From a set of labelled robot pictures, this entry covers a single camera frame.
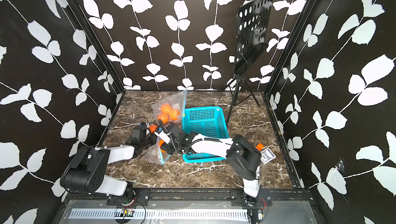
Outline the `orange taken from bag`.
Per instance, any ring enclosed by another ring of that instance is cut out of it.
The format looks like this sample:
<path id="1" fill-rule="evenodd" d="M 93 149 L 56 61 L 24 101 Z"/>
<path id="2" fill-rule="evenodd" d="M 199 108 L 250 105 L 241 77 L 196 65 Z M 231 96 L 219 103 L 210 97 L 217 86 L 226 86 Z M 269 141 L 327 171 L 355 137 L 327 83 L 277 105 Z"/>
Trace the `orange taken from bag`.
<path id="1" fill-rule="evenodd" d="M 152 124 L 152 125 L 150 125 L 150 127 L 149 127 L 151 133 L 154 133 L 154 132 L 156 131 L 157 128 L 158 128 L 158 126 L 155 125 L 155 124 Z"/>

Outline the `clear zip-top bag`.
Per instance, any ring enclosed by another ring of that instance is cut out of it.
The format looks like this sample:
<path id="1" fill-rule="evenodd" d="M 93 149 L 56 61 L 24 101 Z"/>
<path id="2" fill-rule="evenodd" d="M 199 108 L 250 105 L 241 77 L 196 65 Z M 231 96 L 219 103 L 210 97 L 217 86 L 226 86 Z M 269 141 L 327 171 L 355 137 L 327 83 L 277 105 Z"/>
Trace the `clear zip-top bag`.
<path id="1" fill-rule="evenodd" d="M 142 156 L 142 158 L 152 164 L 163 165 L 168 160 L 170 155 L 161 152 L 159 147 L 160 139 L 157 136 L 155 137 L 156 137 L 156 144 L 152 147 L 149 147 Z"/>
<path id="2" fill-rule="evenodd" d="M 158 115 L 160 113 L 162 113 L 160 110 L 161 106 L 163 104 L 169 104 L 172 106 L 173 109 L 178 109 L 180 112 L 180 114 L 178 116 L 178 121 L 173 121 L 169 117 L 169 122 L 178 123 L 178 124 L 182 123 L 184 112 L 185 112 L 185 107 L 186 107 L 186 102 L 187 102 L 187 90 L 182 90 L 182 91 L 179 91 L 175 94 L 172 94 L 172 95 L 154 103 L 151 106 L 151 108 L 153 110 L 154 121 L 157 122 Z"/>

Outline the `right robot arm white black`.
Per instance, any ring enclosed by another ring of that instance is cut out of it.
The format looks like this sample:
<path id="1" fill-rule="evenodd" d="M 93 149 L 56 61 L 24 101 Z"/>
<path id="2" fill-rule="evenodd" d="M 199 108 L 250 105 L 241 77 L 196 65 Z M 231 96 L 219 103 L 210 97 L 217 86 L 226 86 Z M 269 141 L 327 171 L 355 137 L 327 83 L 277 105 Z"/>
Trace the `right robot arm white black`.
<path id="1" fill-rule="evenodd" d="M 208 153 L 226 159 L 237 175 L 243 178 L 244 193 L 253 198 L 258 196 L 261 153 L 243 136 L 213 138 L 183 131 L 178 136 L 162 131 L 158 136 L 164 141 L 161 148 L 169 154 Z"/>

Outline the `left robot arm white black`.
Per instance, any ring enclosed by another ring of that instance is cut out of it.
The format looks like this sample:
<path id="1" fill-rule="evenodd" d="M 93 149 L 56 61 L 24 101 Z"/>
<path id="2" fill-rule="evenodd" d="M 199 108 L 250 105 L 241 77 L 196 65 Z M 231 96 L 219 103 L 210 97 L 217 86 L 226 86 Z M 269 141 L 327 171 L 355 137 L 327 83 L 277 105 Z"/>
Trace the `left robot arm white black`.
<path id="1" fill-rule="evenodd" d="M 125 180 L 106 175 L 108 164 L 138 158 L 145 149 L 156 144 L 156 138 L 145 126 L 137 126 L 125 144 L 117 147 L 82 147 L 60 178 L 67 190 L 101 193 L 132 198 L 133 187 Z"/>

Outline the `orange in near bag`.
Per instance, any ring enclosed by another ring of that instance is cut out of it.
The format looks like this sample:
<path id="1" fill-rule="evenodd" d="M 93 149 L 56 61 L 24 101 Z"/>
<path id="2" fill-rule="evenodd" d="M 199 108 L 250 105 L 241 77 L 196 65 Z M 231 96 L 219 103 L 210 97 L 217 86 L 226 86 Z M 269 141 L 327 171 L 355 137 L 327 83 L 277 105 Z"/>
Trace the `orange in near bag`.
<path id="1" fill-rule="evenodd" d="M 162 152 L 162 153 L 165 153 L 165 150 L 163 150 L 163 143 L 164 143 L 164 141 L 163 141 L 163 140 L 160 140 L 160 141 L 159 141 L 159 147 L 160 147 L 161 152 Z"/>

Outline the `far bag orange bottom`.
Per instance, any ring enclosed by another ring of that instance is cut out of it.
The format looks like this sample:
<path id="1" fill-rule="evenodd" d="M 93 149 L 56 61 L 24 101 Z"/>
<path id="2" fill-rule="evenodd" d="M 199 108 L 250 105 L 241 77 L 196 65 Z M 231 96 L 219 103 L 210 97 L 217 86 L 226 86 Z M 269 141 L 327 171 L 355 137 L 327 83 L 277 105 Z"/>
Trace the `far bag orange bottom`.
<path id="1" fill-rule="evenodd" d="M 169 116 L 167 114 L 160 113 L 157 117 L 158 120 L 161 120 L 162 123 L 166 124 L 169 122 Z"/>

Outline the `far bag orange right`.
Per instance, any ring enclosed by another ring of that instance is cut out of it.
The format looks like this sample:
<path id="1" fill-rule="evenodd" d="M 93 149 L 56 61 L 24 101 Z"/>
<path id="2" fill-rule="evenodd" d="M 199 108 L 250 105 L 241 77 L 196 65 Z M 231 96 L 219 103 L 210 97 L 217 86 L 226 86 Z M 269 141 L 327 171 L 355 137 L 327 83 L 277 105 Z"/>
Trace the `far bag orange right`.
<path id="1" fill-rule="evenodd" d="M 173 121 L 178 121 L 179 114 L 180 114 L 180 112 L 178 109 L 172 109 L 169 111 L 169 117 Z"/>

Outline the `far bag orange top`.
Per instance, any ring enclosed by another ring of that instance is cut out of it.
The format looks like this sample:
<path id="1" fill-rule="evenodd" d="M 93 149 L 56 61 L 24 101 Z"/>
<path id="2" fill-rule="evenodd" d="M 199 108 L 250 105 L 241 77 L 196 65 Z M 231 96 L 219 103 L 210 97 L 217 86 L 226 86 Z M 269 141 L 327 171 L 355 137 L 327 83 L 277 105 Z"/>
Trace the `far bag orange top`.
<path id="1" fill-rule="evenodd" d="M 169 104 L 163 104 L 160 108 L 161 112 L 165 115 L 169 115 L 170 112 L 172 111 L 172 106 Z"/>

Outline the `teal plastic basket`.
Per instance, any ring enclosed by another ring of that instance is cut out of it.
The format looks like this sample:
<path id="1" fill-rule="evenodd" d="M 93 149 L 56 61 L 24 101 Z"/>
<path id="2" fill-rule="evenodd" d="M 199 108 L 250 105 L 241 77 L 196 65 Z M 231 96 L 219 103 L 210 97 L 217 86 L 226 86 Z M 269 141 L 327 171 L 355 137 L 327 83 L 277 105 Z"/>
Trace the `teal plastic basket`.
<path id="1" fill-rule="evenodd" d="M 213 138 L 229 138 L 223 110 L 217 106 L 187 108 L 183 115 L 183 131 L 200 133 Z M 208 153 L 183 156 L 186 163 L 206 163 L 222 161 L 223 158 Z"/>

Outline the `small orange block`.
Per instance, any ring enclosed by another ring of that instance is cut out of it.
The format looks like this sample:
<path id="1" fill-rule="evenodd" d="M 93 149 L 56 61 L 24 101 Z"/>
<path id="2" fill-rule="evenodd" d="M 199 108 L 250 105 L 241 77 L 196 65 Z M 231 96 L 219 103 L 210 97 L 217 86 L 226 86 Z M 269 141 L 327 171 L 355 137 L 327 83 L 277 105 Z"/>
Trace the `small orange block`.
<path id="1" fill-rule="evenodd" d="M 257 148 L 257 150 L 261 151 L 261 150 L 264 148 L 264 145 L 261 144 L 261 143 L 259 143 L 259 144 L 256 146 L 256 148 Z"/>

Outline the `playing card box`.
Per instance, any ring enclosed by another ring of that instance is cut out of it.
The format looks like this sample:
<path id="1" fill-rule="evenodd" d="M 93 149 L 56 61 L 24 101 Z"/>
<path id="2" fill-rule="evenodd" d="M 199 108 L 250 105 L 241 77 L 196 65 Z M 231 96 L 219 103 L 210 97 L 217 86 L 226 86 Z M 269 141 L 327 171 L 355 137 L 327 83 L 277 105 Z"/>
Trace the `playing card box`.
<path id="1" fill-rule="evenodd" d="M 269 162 L 276 159 L 276 155 L 270 150 L 270 148 L 266 148 L 266 149 L 262 150 L 260 153 L 261 153 L 260 160 L 263 163 L 263 165 L 266 165 Z"/>

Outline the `black music stand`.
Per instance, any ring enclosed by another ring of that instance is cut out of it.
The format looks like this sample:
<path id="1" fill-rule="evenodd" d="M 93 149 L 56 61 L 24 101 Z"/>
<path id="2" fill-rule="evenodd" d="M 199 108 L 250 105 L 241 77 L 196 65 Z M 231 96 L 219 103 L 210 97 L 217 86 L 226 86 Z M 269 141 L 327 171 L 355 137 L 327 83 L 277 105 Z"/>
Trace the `black music stand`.
<path id="1" fill-rule="evenodd" d="M 272 5 L 273 0 L 252 0 L 238 8 L 234 77 L 224 88 L 230 89 L 232 95 L 226 123 L 230 120 L 233 108 L 249 97 L 260 106 L 244 74 L 269 45 L 267 28 Z"/>

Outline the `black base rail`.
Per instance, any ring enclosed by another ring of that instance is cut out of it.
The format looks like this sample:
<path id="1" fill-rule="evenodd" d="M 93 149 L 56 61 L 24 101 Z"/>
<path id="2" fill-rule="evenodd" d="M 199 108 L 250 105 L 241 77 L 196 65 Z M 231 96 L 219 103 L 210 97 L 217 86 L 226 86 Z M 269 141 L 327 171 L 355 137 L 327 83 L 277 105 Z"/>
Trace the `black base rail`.
<path id="1" fill-rule="evenodd" d="M 127 188 L 121 196 L 110 193 L 80 193 L 71 194 L 66 197 L 60 209 L 65 210 L 73 200 L 104 201 L 105 207 L 130 207 L 148 206 L 155 201 L 192 201 L 192 202 L 214 202 L 226 201 L 232 206 L 245 209 L 264 209 L 273 206 L 276 202 L 307 202 L 315 206 L 312 194 L 306 189 L 275 189 L 261 188 L 257 197 L 249 197 L 241 188 Z"/>

